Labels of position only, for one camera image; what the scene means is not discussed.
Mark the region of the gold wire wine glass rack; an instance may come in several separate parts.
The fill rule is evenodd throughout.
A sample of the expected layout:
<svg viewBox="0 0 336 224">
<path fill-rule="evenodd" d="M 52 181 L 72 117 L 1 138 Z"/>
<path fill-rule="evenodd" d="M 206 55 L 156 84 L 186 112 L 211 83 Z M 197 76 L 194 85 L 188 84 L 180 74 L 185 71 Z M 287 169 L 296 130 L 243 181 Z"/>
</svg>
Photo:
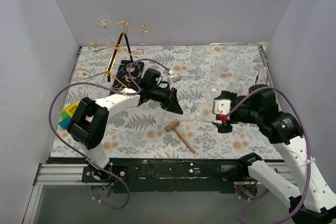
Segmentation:
<svg viewBox="0 0 336 224">
<path fill-rule="evenodd" d="M 136 48 L 133 51 L 131 50 L 129 39 L 128 39 L 128 27 L 131 26 L 132 28 L 134 28 L 140 33 L 148 33 L 151 30 L 151 26 L 149 24 L 144 24 L 141 27 L 137 27 L 130 21 L 123 20 L 118 23 L 111 22 L 111 25 L 109 25 L 108 28 L 111 28 L 117 25 L 123 26 L 123 32 L 120 34 L 115 44 L 113 44 L 112 46 L 102 46 L 97 42 L 92 42 L 88 46 L 88 50 L 90 52 L 100 52 L 100 51 L 104 51 L 104 50 L 111 49 L 111 48 L 113 49 L 113 52 L 112 52 L 110 61 L 107 65 L 106 71 L 92 75 L 88 69 L 80 69 L 77 71 L 77 78 L 79 80 L 88 80 L 88 79 L 91 79 L 99 75 L 104 75 L 105 77 L 107 77 L 108 82 L 110 82 L 111 78 L 116 79 L 114 74 L 112 74 L 112 69 L 115 64 L 119 51 L 125 52 L 129 56 L 129 59 L 131 62 L 134 62 L 134 58 L 140 58 L 144 55 L 144 50 L 142 48 Z"/>
</svg>

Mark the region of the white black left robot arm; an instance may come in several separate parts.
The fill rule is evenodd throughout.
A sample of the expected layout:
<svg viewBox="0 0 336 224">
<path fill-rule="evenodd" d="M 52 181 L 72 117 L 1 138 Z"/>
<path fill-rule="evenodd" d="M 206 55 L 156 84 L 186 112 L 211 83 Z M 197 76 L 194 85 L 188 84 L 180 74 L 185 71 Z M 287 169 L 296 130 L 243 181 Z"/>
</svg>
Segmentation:
<svg viewBox="0 0 336 224">
<path fill-rule="evenodd" d="M 105 98 L 92 100 L 83 98 L 68 126 L 67 132 L 84 150 L 86 159 L 95 166 L 93 175 L 100 182 L 111 178 L 112 170 L 107 166 L 110 161 L 102 146 L 108 119 L 130 108 L 153 100 L 160 103 L 161 108 L 175 114 L 183 114 L 177 100 L 177 90 L 169 83 L 166 88 L 159 86 L 161 73 L 149 68 L 137 82 L 137 87 L 125 88 L 121 94 L 113 94 Z"/>
</svg>

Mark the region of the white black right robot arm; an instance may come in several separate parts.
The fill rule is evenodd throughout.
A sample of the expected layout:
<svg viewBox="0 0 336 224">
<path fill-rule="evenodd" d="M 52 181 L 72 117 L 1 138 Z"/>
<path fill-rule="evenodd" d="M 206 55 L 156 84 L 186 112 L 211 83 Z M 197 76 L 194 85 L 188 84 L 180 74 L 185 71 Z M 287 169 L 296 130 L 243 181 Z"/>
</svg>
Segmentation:
<svg viewBox="0 0 336 224">
<path fill-rule="evenodd" d="M 260 133 L 273 145 L 285 161 L 295 184 L 270 168 L 256 153 L 247 154 L 237 161 L 236 168 L 226 172 L 242 180 L 254 179 L 262 183 L 284 205 L 289 215 L 278 223 L 292 219 L 294 223 L 331 223 L 335 219 L 335 193 L 320 173 L 311 156 L 309 138 L 296 111 L 282 112 L 276 101 L 279 89 L 266 84 L 251 86 L 248 95 L 222 91 L 214 98 L 212 124 L 218 133 L 229 133 L 233 124 L 257 125 Z"/>
</svg>

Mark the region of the black marbled rack base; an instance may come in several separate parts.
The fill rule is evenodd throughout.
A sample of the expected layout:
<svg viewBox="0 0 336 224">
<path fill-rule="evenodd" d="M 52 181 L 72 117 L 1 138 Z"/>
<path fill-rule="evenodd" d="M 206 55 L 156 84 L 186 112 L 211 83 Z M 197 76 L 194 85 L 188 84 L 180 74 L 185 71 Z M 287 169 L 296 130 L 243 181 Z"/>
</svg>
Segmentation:
<svg viewBox="0 0 336 224">
<path fill-rule="evenodd" d="M 114 79 L 112 84 L 112 89 L 119 90 L 121 88 L 127 87 L 132 81 L 129 76 L 129 66 L 131 64 L 130 60 L 122 60 L 117 73 L 114 75 L 116 79 Z M 131 67 L 131 76 L 134 80 L 139 80 L 142 77 L 144 71 L 144 63 L 137 62 Z"/>
</svg>

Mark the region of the wooden toy mallet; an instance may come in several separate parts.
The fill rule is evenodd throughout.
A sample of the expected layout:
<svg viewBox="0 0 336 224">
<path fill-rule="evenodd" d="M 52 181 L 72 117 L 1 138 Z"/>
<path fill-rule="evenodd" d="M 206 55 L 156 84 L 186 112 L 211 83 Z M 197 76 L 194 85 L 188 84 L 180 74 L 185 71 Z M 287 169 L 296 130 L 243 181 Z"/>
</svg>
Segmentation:
<svg viewBox="0 0 336 224">
<path fill-rule="evenodd" d="M 196 153 L 196 150 L 191 146 L 191 144 L 187 141 L 186 137 L 182 135 L 182 133 L 177 129 L 177 127 L 180 125 L 180 121 L 178 119 L 172 121 L 170 124 L 168 124 L 165 129 L 166 131 L 175 131 L 175 133 L 179 136 L 179 138 L 185 143 L 185 145 L 189 148 L 189 150 L 192 153 Z"/>
</svg>

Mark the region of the floral patterned table mat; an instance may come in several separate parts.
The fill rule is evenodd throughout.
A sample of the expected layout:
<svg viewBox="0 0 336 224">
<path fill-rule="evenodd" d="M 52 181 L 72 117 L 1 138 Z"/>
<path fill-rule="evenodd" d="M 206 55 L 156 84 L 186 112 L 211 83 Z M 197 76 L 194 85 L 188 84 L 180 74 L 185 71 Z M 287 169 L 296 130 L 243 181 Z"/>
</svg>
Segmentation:
<svg viewBox="0 0 336 224">
<path fill-rule="evenodd" d="M 197 102 L 211 103 L 221 90 L 247 95 L 248 88 L 255 84 L 259 68 L 265 66 L 266 58 L 261 45 L 239 45 L 237 57 L 228 60 L 222 74 L 218 90 L 212 92 L 214 60 L 222 56 L 224 45 L 203 45 L 206 58 L 202 65 L 194 66 L 191 54 L 194 46 L 141 46 L 144 58 L 154 59 L 171 68 L 181 77 L 173 86 L 178 90 L 179 103 L 183 115 L 165 112 L 158 102 L 147 103 L 121 112 L 107 122 L 102 146 L 110 158 L 173 158 L 173 159 L 238 159 L 251 152 L 263 159 L 281 159 L 279 153 L 261 135 L 258 127 L 239 123 L 233 126 L 233 132 L 217 133 L 211 123 L 198 122 L 190 113 Z M 79 51 L 78 59 L 70 83 L 82 80 L 77 78 L 79 70 L 88 70 L 89 74 L 103 72 L 110 61 L 113 49 L 91 52 L 87 47 Z M 244 62 L 246 73 L 238 83 L 234 81 L 234 68 Z M 93 86 L 75 86 L 65 94 L 64 107 L 79 102 L 84 97 L 103 98 L 109 91 Z M 179 119 L 177 129 L 196 150 L 193 154 L 174 130 L 168 132 L 165 127 Z"/>
</svg>

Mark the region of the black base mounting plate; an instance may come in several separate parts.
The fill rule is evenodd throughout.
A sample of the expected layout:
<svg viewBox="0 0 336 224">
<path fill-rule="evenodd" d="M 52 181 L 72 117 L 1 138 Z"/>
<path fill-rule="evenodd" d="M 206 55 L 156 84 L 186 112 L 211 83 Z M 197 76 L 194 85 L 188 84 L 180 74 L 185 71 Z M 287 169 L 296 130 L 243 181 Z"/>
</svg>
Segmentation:
<svg viewBox="0 0 336 224">
<path fill-rule="evenodd" d="M 82 182 L 108 185 L 114 193 L 218 191 L 249 197 L 257 183 L 241 172 L 236 159 L 135 159 L 114 158 L 106 168 L 116 177 L 87 164 Z"/>
</svg>

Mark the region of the aluminium frame rail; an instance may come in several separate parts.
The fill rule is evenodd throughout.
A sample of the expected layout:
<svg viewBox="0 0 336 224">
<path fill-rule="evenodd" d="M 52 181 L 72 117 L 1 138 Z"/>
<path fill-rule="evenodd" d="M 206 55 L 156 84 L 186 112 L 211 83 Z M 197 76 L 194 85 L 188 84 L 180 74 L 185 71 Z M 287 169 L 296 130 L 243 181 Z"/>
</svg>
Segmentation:
<svg viewBox="0 0 336 224">
<path fill-rule="evenodd" d="M 86 185 L 84 164 L 40 164 L 33 185 Z"/>
</svg>

